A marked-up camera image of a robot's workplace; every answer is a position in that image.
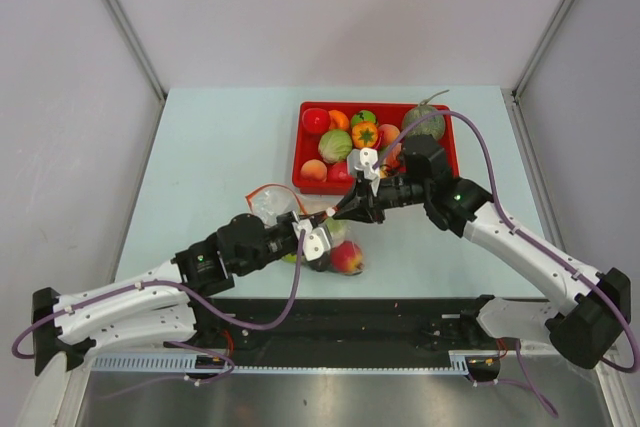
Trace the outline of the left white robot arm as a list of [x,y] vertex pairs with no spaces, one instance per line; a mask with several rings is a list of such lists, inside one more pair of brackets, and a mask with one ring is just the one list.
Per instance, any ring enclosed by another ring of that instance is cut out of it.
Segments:
[[309,259],[322,253],[313,245],[325,239],[315,231],[319,222],[315,215],[289,212],[267,226],[253,214],[240,214],[205,240],[137,277],[71,295],[52,288],[36,291],[32,324],[26,331],[32,338],[28,357],[35,374],[41,375],[57,355],[63,357],[67,370],[73,370],[89,354],[111,346],[157,341],[188,345],[193,340],[207,347],[220,337],[217,318],[248,330],[279,326],[293,307],[293,297],[273,321],[262,324],[226,314],[208,299],[233,288],[235,277],[289,254]]

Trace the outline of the clear zip top bag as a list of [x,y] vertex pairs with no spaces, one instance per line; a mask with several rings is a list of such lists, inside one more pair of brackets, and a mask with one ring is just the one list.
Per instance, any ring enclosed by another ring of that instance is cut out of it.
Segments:
[[364,271],[364,254],[355,242],[350,226],[337,220],[336,210],[326,201],[313,200],[296,194],[281,184],[265,184],[245,196],[249,211],[268,227],[290,215],[294,240],[305,232],[301,254],[294,248],[286,254],[287,262],[297,262],[316,272],[356,276]]

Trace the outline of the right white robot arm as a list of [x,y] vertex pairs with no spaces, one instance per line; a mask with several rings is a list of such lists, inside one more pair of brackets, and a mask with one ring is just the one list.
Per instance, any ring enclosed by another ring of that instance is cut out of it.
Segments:
[[444,149],[430,135],[401,146],[404,172],[380,175],[374,149],[347,157],[354,184],[334,217],[381,223],[388,209],[420,204],[439,229],[492,253],[545,297],[544,301],[483,296],[461,323],[463,340],[484,348],[495,338],[552,345],[574,365],[592,369],[630,323],[631,286],[612,268],[606,273],[580,263],[519,226],[496,195],[453,173]]

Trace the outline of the green apple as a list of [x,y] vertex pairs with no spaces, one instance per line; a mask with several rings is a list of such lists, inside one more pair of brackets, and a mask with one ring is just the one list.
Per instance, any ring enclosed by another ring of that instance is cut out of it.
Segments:
[[290,264],[296,264],[298,262],[298,255],[295,253],[286,254],[281,258],[281,261],[290,263]]

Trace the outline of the white cauliflower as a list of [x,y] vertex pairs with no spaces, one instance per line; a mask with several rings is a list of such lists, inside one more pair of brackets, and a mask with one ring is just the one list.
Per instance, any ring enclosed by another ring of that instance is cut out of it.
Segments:
[[[336,208],[330,203],[316,200],[306,203],[304,209],[308,215],[326,212],[333,213],[336,211]],[[322,222],[317,221],[317,224],[326,231],[333,247],[337,247],[346,240],[348,234],[346,221],[336,220],[334,217],[329,216]]]

